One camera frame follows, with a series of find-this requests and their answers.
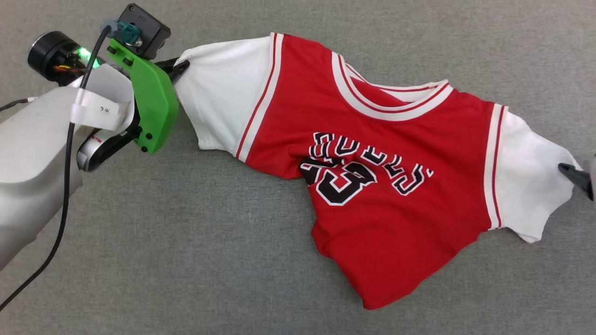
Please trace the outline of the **grey fabric padded surface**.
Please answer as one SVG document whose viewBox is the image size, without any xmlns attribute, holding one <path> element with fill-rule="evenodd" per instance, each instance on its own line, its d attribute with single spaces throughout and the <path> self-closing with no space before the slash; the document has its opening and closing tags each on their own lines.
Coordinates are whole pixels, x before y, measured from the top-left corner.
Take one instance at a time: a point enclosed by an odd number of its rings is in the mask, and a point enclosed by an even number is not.
<svg viewBox="0 0 596 335">
<path fill-rule="evenodd" d="M 596 0 L 0 0 L 0 106 L 53 88 L 27 65 L 39 35 L 92 47 L 132 2 L 172 31 L 160 59 L 293 34 L 377 84 L 448 79 L 507 105 L 584 168 L 596 154 Z M 540 242 L 482 234 L 378 310 L 317 252 L 314 218 L 302 180 L 199 150 L 180 113 L 157 154 L 130 144 L 84 174 L 0 335 L 596 335 L 596 208 L 579 191 Z"/>
</svg>

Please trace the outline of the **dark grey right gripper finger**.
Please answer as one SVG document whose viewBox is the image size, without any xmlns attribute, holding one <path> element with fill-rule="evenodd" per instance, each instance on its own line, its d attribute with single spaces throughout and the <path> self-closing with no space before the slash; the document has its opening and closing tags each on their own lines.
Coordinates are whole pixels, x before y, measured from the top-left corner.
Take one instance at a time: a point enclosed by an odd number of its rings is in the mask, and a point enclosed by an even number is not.
<svg viewBox="0 0 596 335">
<path fill-rule="evenodd" d="M 574 165 L 568 163 L 559 163 L 558 170 L 570 181 L 579 188 L 584 195 L 591 201 L 595 201 L 595 194 L 590 173 L 584 172 Z"/>
</svg>

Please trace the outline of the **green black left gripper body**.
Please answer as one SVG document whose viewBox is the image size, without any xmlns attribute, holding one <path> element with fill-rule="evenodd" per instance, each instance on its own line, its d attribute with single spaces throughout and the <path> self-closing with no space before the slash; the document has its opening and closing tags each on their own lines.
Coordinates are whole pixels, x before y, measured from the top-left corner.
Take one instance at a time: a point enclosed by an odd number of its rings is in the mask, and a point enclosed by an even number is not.
<svg viewBox="0 0 596 335">
<path fill-rule="evenodd" d="M 110 58 L 128 75 L 117 93 L 130 102 L 115 130 L 97 129 L 77 153 L 77 165 L 85 172 L 97 170 L 130 143 L 143 153 L 154 154 L 164 146 L 176 121 L 179 102 L 168 76 L 151 60 L 142 59 L 115 39 L 107 47 Z"/>
</svg>

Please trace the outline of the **red white basketball jersey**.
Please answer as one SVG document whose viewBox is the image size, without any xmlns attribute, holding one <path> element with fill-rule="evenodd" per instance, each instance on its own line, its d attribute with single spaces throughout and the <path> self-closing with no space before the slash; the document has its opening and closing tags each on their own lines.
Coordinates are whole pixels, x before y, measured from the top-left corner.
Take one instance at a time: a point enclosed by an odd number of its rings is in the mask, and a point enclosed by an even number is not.
<svg viewBox="0 0 596 335">
<path fill-rule="evenodd" d="M 302 178 L 317 250 L 366 309 L 412 293 L 484 232 L 537 242 L 573 193 L 574 157 L 507 106 L 451 87 L 375 85 L 315 41 L 200 45 L 175 84 L 202 150 Z"/>
</svg>

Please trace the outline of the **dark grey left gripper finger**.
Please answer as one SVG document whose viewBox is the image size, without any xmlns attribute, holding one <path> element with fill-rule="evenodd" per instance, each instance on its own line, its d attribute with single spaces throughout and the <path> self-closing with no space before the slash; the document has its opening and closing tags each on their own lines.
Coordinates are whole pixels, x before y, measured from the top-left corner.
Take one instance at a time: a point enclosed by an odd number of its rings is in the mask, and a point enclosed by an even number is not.
<svg viewBox="0 0 596 335">
<path fill-rule="evenodd" d="M 189 60 L 183 60 L 181 63 L 177 63 L 178 60 L 179 59 L 169 59 L 156 62 L 156 66 L 168 76 L 172 86 L 176 85 L 177 81 L 190 66 Z"/>
</svg>

